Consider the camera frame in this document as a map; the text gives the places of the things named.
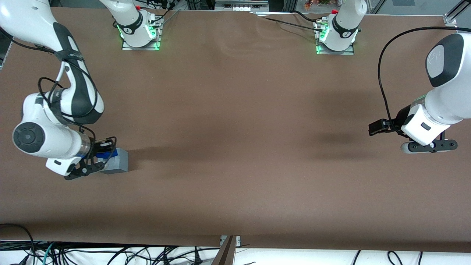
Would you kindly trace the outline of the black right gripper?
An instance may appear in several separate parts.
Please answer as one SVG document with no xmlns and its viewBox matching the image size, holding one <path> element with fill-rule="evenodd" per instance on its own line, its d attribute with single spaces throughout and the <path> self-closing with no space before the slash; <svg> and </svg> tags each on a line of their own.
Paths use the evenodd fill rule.
<svg viewBox="0 0 471 265">
<path fill-rule="evenodd" d="M 95 164 L 106 165 L 110 158 L 108 157 L 96 157 L 100 149 L 115 149 L 117 138 L 116 137 L 107 137 L 99 139 L 96 141 L 95 138 L 90 138 L 90 149 L 86 156 L 86 166 L 91 167 Z"/>
</svg>

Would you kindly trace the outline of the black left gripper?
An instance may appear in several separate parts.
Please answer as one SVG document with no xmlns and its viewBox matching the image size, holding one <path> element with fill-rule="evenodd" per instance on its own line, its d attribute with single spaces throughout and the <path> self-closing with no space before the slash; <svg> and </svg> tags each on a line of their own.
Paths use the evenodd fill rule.
<svg viewBox="0 0 471 265">
<path fill-rule="evenodd" d="M 421 106 L 407 105 L 402 108 L 394 119 L 382 119 L 369 124 L 369 136 L 395 131 L 397 134 L 415 134 L 419 131 Z"/>
</svg>

